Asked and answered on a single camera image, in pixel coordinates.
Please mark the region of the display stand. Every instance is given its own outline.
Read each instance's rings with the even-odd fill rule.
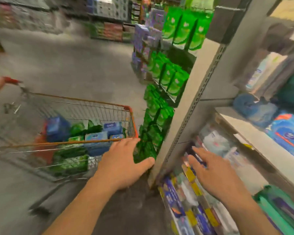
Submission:
[[[234,114],[231,108],[218,108],[230,106],[238,94],[239,89],[233,85],[233,80],[243,70],[269,26],[285,22],[268,16],[280,3],[280,0],[220,0],[206,40],[196,54],[169,132],[149,174],[150,187],[172,170],[191,138],[214,115],[217,107],[220,120],[255,148],[251,155],[261,155],[267,162],[266,165],[256,165],[260,173],[294,201],[294,157],[291,160],[292,156],[286,150]]]

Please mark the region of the red cart handle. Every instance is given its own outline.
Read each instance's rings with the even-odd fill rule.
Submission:
[[[12,79],[10,77],[1,77],[0,78],[0,90],[4,87],[5,84],[18,85],[21,81]]]

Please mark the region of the gray concrete floor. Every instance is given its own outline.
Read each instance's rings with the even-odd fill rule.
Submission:
[[[0,54],[0,76],[22,80],[36,92],[129,105],[136,125],[142,124],[145,86],[130,66],[132,45],[71,32],[2,29],[0,40],[6,50]],[[0,161],[0,235],[41,234],[84,184],[68,184],[44,202],[50,216],[29,215],[28,207],[54,186]],[[167,234],[161,198],[149,196],[146,178],[114,195],[93,234]]]

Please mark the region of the cart wheel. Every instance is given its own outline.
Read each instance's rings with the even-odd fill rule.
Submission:
[[[48,217],[51,214],[51,212],[48,209],[46,209],[45,207],[42,207],[42,206],[39,206],[35,209],[32,209],[30,213],[32,215],[38,215],[41,217]]]

